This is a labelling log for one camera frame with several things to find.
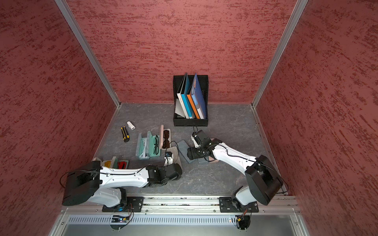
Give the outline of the pink case dark sunglasses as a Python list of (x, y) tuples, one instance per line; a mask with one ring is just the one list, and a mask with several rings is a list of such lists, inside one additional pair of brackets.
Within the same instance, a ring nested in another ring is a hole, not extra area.
[(159, 148), (167, 149), (171, 147), (171, 130), (169, 128), (164, 128), (163, 125), (160, 127), (160, 137), (159, 137)]

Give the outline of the pink case yellow glasses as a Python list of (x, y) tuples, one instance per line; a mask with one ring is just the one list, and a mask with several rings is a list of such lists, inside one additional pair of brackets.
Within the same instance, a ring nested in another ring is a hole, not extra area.
[(104, 161), (101, 161), (99, 158), (96, 157), (92, 161), (99, 161), (102, 167), (114, 168), (114, 169), (118, 167), (117, 157), (113, 157), (111, 160), (104, 160)]

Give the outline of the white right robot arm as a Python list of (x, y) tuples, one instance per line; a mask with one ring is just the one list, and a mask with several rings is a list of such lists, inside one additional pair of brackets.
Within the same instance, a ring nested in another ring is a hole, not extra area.
[(284, 180), (270, 160), (261, 155), (249, 156), (218, 139), (192, 137), (195, 145), (189, 152), (190, 159), (211, 157), (235, 168), (247, 179), (248, 186), (239, 189), (234, 197), (242, 206), (252, 202), (268, 205), (284, 185)]

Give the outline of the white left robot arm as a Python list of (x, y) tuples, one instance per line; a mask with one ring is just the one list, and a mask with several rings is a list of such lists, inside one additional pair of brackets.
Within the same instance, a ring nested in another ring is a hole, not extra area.
[(92, 161), (67, 173), (62, 205), (68, 207), (92, 202), (118, 208), (127, 204), (125, 187), (164, 186), (181, 175), (182, 168), (178, 163), (164, 167), (147, 165), (140, 169), (114, 169)]

